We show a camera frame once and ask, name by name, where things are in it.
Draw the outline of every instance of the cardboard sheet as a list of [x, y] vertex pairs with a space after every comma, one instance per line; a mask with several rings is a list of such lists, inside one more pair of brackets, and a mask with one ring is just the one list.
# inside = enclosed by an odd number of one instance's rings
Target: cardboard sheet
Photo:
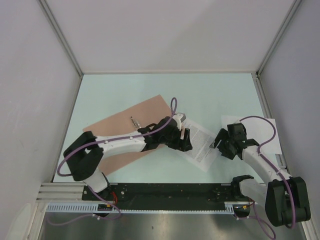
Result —
[[[131, 116], [137, 120], [143, 128], [152, 123], [157, 124], [161, 119], [170, 115], [170, 107], [161, 95], [157, 95], [124, 111], [98, 121], [84, 128], [83, 131], [92, 131], [95, 136], [106, 137], [128, 134], [136, 130], [131, 121]], [[108, 175], [153, 151], [156, 150], [147, 152], [128, 152], [111, 156], [100, 162], [99, 169], [105, 175]]]

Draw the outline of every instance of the light blue table surface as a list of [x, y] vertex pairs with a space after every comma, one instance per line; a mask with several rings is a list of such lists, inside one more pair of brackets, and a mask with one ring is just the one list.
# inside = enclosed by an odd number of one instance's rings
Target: light blue table surface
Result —
[[[82, 129], [106, 117], [123, 111], [156, 95], [162, 95], [170, 105], [178, 100], [177, 111], [213, 133], [218, 133], [221, 115], [263, 116], [251, 74], [101, 74], [84, 75], [62, 152], [82, 134]], [[65, 164], [62, 173], [70, 173]], [[233, 177], [256, 172], [239, 158], [215, 159], [203, 172], [176, 150], [167, 147], [156, 150], [108, 175], [114, 183], [229, 183]], [[72, 177], [60, 177], [54, 182], [74, 182]]]

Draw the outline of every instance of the paper sheet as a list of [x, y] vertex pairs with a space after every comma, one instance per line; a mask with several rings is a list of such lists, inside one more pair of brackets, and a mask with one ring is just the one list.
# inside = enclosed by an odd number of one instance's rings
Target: paper sheet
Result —
[[215, 140], [216, 134], [188, 118], [183, 121], [182, 125], [184, 128], [190, 129], [190, 141], [193, 149], [187, 152], [178, 152], [178, 154], [202, 171], [207, 172], [214, 160], [220, 155], [217, 149], [209, 147]]
[[[244, 117], [222, 115], [221, 116], [222, 127], [224, 129], [227, 129], [228, 124], [233, 124], [242, 118]], [[277, 129], [276, 120], [271, 118], [268, 118], [268, 120], [275, 126], [275, 129]], [[247, 133], [246, 137], [248, 139], [255, 139], [259, 144], [262, 144], [263, 142], [267, 141], [274, 134], [274, 130], [270, 126], [270, 124], [259, 118], [248, 118], [244, 120], [242, 124], [246, 128], [246, 133]], [[268, 144], [264, 145], [261, 148], [261, 150], [266, 154], [282, 154], [280, 142], [279, 142], [278, 130], [276, 131], [275, 138]]]

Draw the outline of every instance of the white panel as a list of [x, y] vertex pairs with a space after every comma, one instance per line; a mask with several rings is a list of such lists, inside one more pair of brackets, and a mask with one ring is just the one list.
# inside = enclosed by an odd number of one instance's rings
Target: white panel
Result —
[[307, 184], [320, 223], [320, 1], [304, 1], [261, 75], [290, 171]]
[[0, 239], [50, 179], [79, 78], [36, 0], [0, 2]]
[[255, 71], [294, 0], [48, 0], [82, 71]]

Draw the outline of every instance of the purple cable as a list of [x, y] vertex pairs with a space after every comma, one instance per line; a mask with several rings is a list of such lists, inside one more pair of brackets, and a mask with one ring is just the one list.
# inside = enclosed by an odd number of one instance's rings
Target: purple cable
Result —
[[66, 221], [66, 222], [62, 222], [62, 223], [54, 223], [52, 222], [50, 219], [49, 219], [49, 216], [46, 217], [46, 221], [48, 224], [52, 225], [52, 226], [55, 226], [55, 227], [61, 227], [61, 226], [64, 226], [64, 225], [68, 225], [68, 224], [71, 224], [75, 221], [78, 221], [79, 219], [82, 219], [82, 218], [86, 218], [86, 217], [92, 217], [93, 215], [90, 213], [90, 214], [84, 214], [84, 215], [81, 215], [81, 216], [78, 216], [70, 221]]
[[276, 127], [275, 127], [275, 126], [273, 125], [273, 123], [270, 122], [268, 119], [266, 119], [266, 118], [264, 118], [264, 117], [261, 117], [261, 116], [246, 116], [246, 117], [240, 119], [240, 122], [242, 122], [243, 120], [246, 120], [246, 119], [250, 119], [250, 118], [262, 119], [262, 120], [266, 121], [267, 123], [269, 123], [269, 124], [272, 126], [272, 128], [273, 128], [273, 135], [272, 135], [272, 137], [271, 137], [269, 140], [263, 142], [263, 143], [258, 147], [257, 152], [258, 152], [258, 154], [277, 172], [277, 174], [280, 176], [280, 178], [281, 178], [281, 179], [283, 180], [283, 182], [284, 182], [284, 185], [285, 185], [285, 187], [286, 187], [286, 191], [287, 191], [288, 194], [289, 194], [290, 204], [291, 204], [291, 209], [292, 209], [292, 224], [291, 224], [291, 226], [289, 226], [289, 225], [287, 225], [287, 224], [286, 224], [285, 226], [286, 226], [288, 229], [294, 229], [295, 226], [296, 226], [296, 208], [295, 208], [294, 196], [293, 196], [293, 194], [292, 194], [292, 192], [291, 192], [289, 183], [288, 183], [288, 181], [286, 180], [285, 176], [284, 176], [281, 172], [279, 172], [279, 169], [278, 169], [266, 156], [264, 156], [264, 155], [261, 153], [261, 147], [263, 147], [264, 145], [270, 143], [270, 142], [276, 137], [276, 133], [277, 133]]
[[[258, 221], [260, 227], [262, 228], [263, 232], [265, 233], [265, 235], [267, 235], [268, 238], [270, 238], [271, 240], [276, 240], [277, 236], [276, 236], [276, 232], [275, 230], [272, 228], [272, 226], [270, 226], [269, 223], [267, 223], [265, 220], [263, 220], [262, 218], [258, 217], [258, 214], [257, 214], [257, 209], [256, 209], [256, 204], [253, 203], [253, 210], [254, 210], [254, 214], [255, 216], [249, 216], [249, 217], [238, 217], [237, 215], [234, 215], [236, 217], [236, 219], [239, 219], [239, 220], [246, 220], [246, 219], [255, 219]], [[268, 228], [271, 230], [273, 236], [271, 236], [267, 230], [264, 228], [264, 226], [262, 225], [262, 223], [264, 223], [265, 225], [268, 226]]]
[[47, 217], [47, 218], [46, 218], [46, 221], [47, 221], [50, 225], [52, 225], [52, 226], [60, 227], [60, 226], [65, 226], [65, 225], [71, 224], [71, 223], [73, 223], [73, 222], [75, 222], [75, 221], [78, 221], [78, 220], [80, 220], [80, 219], [82, 219], [82, 218], [86, 218], [86, 217], [98, 217], [98, 219], [104, 219], [104, 220], [115, 220], [115, 219], [120, 218], [120, 216], [121, 216], [121, 211], [120, 211], [120, 209], [119, 209], [116, 205], [114, 205], [114, 204], [111, 203], [111, 202], [108, 202], [107, 200], [104, 200], [104, 199], [103, 199], [102, 197], [100, 197], [91, 187], [88, 186], [88, 188], [91, 190], [91, 192], [93, 193], [93, 195], [95, 195], [99, 200], [101, 200], [102, 202], [104, 202], [104, 203], [112, 206], [115, 210], [117, 210], [117, 211], [118, 211], [118, 214], [117, 214], [116, 216], [114, 216], [114, 217], [107, 217], [107, 216], [98, 216], [98, 215], [95, 215], [94, 213], [92, 213], [92, 214], [90, 213], [90, 214], [84, 214], [84, 215], [78, 216], [78, 217], [76, 217], [76, 218], [74, 218], [74, 219], [72, 219], [72, 220], [70, 220], [70, 221], [66, 221], [66, 222], [62, 222], [62, 223], [54, 223], [54, 222], [52, 222], [52, 221], [49, 219], [49, 217]]
[[[79, 151], [82, 150], [82, 149], [85, 149], [85, 148], [87, 148], [87, 147], [89, 147], [89, 146], [92, 146], [92, 145], [103, 144], [103, 143], [105, 143], [106, 141], [111, 142], [111, 141], [129, 139], [130, 137], [132, 137], [132, 138], [144, 137], [144, 136], [148, 136], [148, 135], [154, 134], [154, 133], [162, 130], [163, 128], [165, 128], [165, 127], [170, 123], [170, 121], [171, 121], [172, 118], [174, 117], [174, 115], [175, 115], [175, 113], [176, 113], [176, 111], [177, 111], [177, 106], [178, 106], [178, 100], [177, 100], [176, 97], [173, 97], [173, 98], [171, 99], [171, 102], [170, 102], [170, 108], [171, 108], [171, 116], [170, 116], [170, 118], [168, 119], [168, 121], [167, 121], [164, 125], [162, 125], [161, 127], [159, 127], [158, 129], [156, 129], [156, 130], [154, 130], [154, 131], [147, 132], [147, 133], [144, 133], [144, 134], [134, 135], [134, 136], [121, 136], [121, 137], [115, 137], [115, 138], [112, 138], [112, 139], [106, 139], [106, 140], [89, 142], [89, 143], [86, 143], [86, 144], [84, 144], [84, 145], [76, 148], [75, 150], [73, 150], [72, 152], [70, 152], [70, 153], [62, 160], [62, 162], [58, 165], [57, 170], [56, 170], [58, 176], [60, 176], [60, 177], [69, 177], [69, 176], [72, 176], [71, 173], [69, 173], [69, 174], [60, 173], [61, 168], [62, 168], [63, 164], [64, 164], [66, 161], [68, 161], [74, 154], [76, 154], [77, 152], [79, 152]], [[116, 209], [116, 210], [119, 212], [119, 214], [116, 215], [116, 216], [114, 216], [114, 217], [101, 217], [101, 216], [99, 216], [100, 219], [104, 219], [104, 220], [115, 220], [115, 219], [118, 219], [118, 218], [121, 216], [121, 211], [120, 211], [120, 209], [119, 209], [116, 205], [114, 205], [114, 204], [112, 204], [112, 203], [104, 200], [104, 199], [103, 199], [102, 197], [100, 197], [90, 186], [88, 186], [88, 187], [89, 187], [89, 189], [91, 190], [91, 192], [93, 193], [93, 195], [95, 195], [99, 200], [101, 200], [102, 202], [105, 202], [106, 204], [112, 206], [114, 209]], [[47, 222], [48, 222], [49, 224], [51, 224], [51, 225], [53, 225], [53, 226], [64, 226], [64, 225], [68, 225], [68, 224], [73, 223], [73, 222], [75, 222], [75, 221], [77, 221], [77, 220], [79, 220], [79, 219], [82, 219], [82, 218], [85, 218], [85, 217], [89, 217], [89, 216], [92, 216], [92, 214], [84, 214], [84, 215], [81, 215], [81, 216], [76, 217], [75, 219], [72, 219], [72, 220], [70, 220], [70, 221], [63, 222], [63, 223], [53, 223], [53, 222], [50, 221], [50, 219], [49, 219], [48, 217], [47, 217], [46, 220], [47, 220]]]
[[71, 173], [69, 174], [63, 174], [61, 173], [61, 168], [63, 166], [63, 164], [65, 164], [66, 161], [68, 161], [74, 154], [76, 154], [77, 152], [79, 152], [80, 150], [82, 149], [85, 149], [89, 146], [92, 146], [92, 145], [96, 145], [96, 144], [103, 144], [105, 143], [106, 141], [108, 142], [111, 142], [111, 141], [117, 141], [117, 140], [123, 140], [123, 139], [129, 139], [130, 137], [133, 137], [133, 138], [139, 138], [139, 137], [144, 137], [144, 136], [148, 136], [148, 135], [151, 135], [151, 134], [154, 134], [162, 129], [164, 129], [169, 123], [170, 121], [172, 120], [172, 118], [174, 117], [176, 111], [177, 111], [177, 106], [178, 106], [178, 100], [177, 98], [173, 97], [171, 99], [171, 102], [170, 102], [170, 108], [171, 108], [171, 116], [170, 118], [168, 119], [168, 121], [162, 125], [161, 127], [159, 127], [158, 129], [154, 130], [154, 131], [151, 131], [151, 132], [147, 132], [147, 133], [144, 133], [144, 134], [139, 134], [139, 135], [134, 135], [134, 136], [120, 136], [120, 137], [115, 137], [115, 138], [111, 138], [111, 139], [106, 139], [106, 140], [100, 140], [100, 141], [94, 141], [94, 142], [89, 142], [89, 143], [86, 143], [78, 148], [76, 148], [75, 150], [73, 150], [72, 152], [70, 152], [70, 154], [68, 154], [63, 160], [62, 162], [60, 162], [60, 164], [58, 165], [57, 169], [56, 169], [56, 173], [58, 174], [58, 176], [60, 177], [69, 177], [69, 176], [72, 176]]

